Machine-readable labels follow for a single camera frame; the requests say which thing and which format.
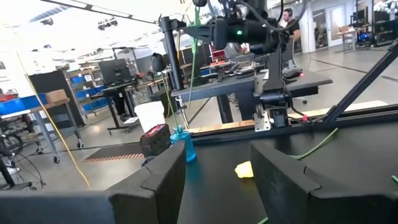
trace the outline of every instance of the cardboard box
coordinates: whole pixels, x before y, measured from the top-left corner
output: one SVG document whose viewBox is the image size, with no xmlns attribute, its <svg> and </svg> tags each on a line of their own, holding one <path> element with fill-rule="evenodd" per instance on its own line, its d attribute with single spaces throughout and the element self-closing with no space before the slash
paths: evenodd
<svg viewBox="0 0 398 224">
<path fill-rule="evenodd" d="M 45 94 L 45 98 L 47 99 L 47 103 L 55 103 L 61 100 L 67 100 L 67 94 L 65 90 L 55 90 Z"/>
</svg>

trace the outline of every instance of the black tabletop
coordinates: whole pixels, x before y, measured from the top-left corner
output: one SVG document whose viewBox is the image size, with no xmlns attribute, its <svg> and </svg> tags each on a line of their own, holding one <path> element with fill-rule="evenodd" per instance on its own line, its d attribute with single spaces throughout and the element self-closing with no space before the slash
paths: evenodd
<svg viewBox="0 0 398 224">
<path fill-rule="evenodd" d="M 329 132 L 297 134 L 263 141 L 286 154 L 303 154 Z M 358 190 L 398 190 L 398 123 L 340 129 L 330 143 L 303 161 L 312 169 Z M 249 160 L 250 141 L 197 146 L 188 164 L 179 224 L 256 224 L 266 213 L 252 179 L 239 179 L 235 167 Z"/>
<path fill-rule="evenodd" d="M 289 91 L 311 88 L 320 85 L 330 84 L 333 81 L 319 73 L 304 71 L 304 76 L 297 79 L 296 82 L 288 84 L 286 87 Z M 191 100 L 200 100 L 212 96 L 226 95 L 244 90 L 254 89 L 254 77 L 238 79 L 237 77 L 225 78 L 222 82 L 213 82 L 206 85 L 193 87 Z M 181 96 L 183 102 L 190 100 L 190 89 L 173 91 L 172 96 Z"/>
</svg>

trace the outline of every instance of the white container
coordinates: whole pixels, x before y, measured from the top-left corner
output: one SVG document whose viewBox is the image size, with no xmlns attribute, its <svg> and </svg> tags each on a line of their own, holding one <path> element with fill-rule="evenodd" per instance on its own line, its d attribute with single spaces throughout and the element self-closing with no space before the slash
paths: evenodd
<svg viewBox="0 0 398 224">
<path fill-rule="evenodd" d="M 143 103 L 134 108 L 144 133 L 158 124 L 165 124 L 164 107 L 161 101 Z"/>
</svg>

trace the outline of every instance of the door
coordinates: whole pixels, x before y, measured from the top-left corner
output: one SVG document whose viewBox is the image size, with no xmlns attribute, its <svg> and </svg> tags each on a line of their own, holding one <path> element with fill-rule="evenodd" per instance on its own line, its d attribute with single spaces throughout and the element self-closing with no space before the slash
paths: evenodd
<svg viewBox="0 0 398 224">
<path fill-rule="evenodd" d="M 346 25 L 345 5 L 327 8 L 326 10 L 326 30 L 328 34 L 329 47 L 343 44 L 340 35 L 337 35 L 338 28 Z"/>
</svg>

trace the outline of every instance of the ceiling light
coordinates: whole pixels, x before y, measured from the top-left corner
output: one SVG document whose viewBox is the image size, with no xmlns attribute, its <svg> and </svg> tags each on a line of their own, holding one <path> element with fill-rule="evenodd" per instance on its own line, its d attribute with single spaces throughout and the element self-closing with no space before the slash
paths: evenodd
<svg viewBox="0 0 398 224">
<path fill-rule="evenodd" d="M 85 4 L 85 3 L 74 1 L 74 0 L 54 0 L 52 2 L 60 3 L 60 4 L 67 4 L 67 5 L 70 5 L 70 6 L 82 7 L 82 8 L 87 6 L 87 4 Z"/>
<path fill-rule="evenodd" d="M 129 17 L 129 14 L 123 13 L 123 12 L 118 12 L 118 11 L 114 11 L 114 10 L 110 10 L 110 9 L 104 9 L 101 7 L 97 7 L 97 6 L 93 6 L 91 8 L 92 11 L 97 11 L 97 12 L 102 12 L 105 14 L 110 14 L 110 15 L 115 15 L 115 16 L 121 16 L 121 17 Z"/>
</svg>

